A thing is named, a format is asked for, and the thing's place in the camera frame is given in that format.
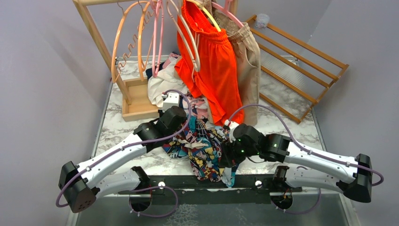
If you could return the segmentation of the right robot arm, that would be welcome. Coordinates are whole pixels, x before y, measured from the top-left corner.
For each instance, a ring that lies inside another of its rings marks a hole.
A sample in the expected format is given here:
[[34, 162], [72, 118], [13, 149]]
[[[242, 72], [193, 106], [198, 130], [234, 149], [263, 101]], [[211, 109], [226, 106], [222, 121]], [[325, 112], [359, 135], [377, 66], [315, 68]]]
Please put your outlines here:
[[264, 135], [246, 124], [231, 122], [225, 128], [229, 137], [222, 143], [220, 167], [231, 168], [258, 156], [281, 164], [271, 179], [276, 191], [314, 187], [342, 193], [353, 201], [371, 202], [373, 173], [369, 156], [326, 153], [281, 134]]

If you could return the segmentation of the comic print shorts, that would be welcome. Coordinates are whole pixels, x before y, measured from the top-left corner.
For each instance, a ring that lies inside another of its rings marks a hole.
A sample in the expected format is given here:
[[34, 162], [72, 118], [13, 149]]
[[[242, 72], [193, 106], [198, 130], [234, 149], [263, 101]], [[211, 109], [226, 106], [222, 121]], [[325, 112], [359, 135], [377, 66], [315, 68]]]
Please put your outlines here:
[[220, 166], [223, 141], [229, 141], [229, 131], [220, 126], [207, 128], [206, 120], [191, 117], [184, 131], [164, 144], [162, 149], [171, 158], [189, 159], [198, 180], [222, 181], [227, 187], [233, 187], [239, 165], [231, 168]]

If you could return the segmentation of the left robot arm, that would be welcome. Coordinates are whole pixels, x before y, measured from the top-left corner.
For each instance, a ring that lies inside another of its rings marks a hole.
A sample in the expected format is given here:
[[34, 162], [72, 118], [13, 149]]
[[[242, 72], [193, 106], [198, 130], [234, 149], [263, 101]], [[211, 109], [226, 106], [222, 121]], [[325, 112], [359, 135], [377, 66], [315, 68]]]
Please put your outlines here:
[[140, 167], [127, 172], [113, 171], [128, 161], [163, 146], [188, 126], [191, 112], [178, 106], [167, 109], [159, 118], [140, 124], [122, 142], [87, 161], [65, 163], [61, 168], [56, 199], [59, 208], [70, 207], [79, 213], [97, 198], [120, 191], [143, 193], [148, 189], [148, 177]]

